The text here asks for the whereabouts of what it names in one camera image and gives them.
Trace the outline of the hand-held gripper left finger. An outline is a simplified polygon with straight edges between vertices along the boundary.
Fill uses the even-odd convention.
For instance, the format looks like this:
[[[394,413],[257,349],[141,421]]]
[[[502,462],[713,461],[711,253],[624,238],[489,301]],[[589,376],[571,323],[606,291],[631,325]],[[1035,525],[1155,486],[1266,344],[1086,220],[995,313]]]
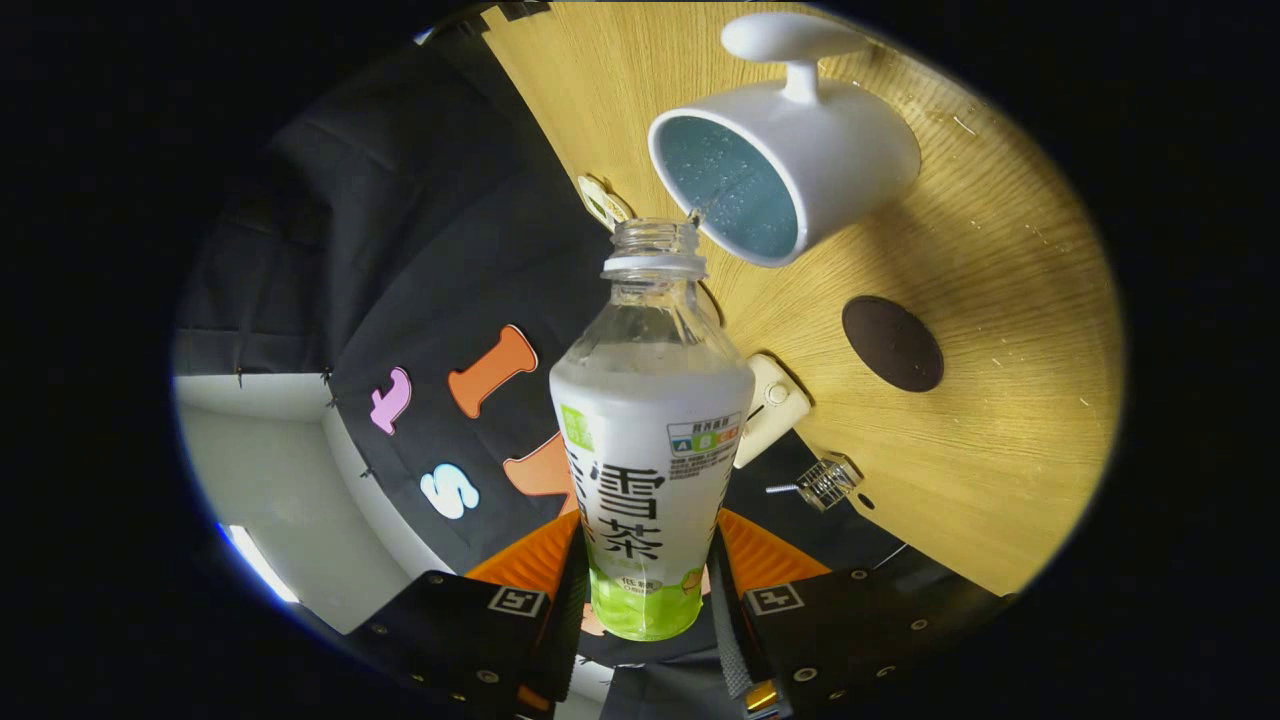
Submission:
[[[430,719],[552,719],[570,693],[588,597],[577,512],[463,575],[425,571],[346,635]]]

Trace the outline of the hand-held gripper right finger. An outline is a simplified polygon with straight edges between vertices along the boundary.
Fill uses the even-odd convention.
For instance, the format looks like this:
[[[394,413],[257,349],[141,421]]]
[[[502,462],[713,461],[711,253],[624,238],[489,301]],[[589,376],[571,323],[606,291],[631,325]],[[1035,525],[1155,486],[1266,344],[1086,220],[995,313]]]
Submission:
[[[961,635],[960,577],[914,550],[828,568],[723,510],[708,571],[728,693],[746,719],[850,707]]]

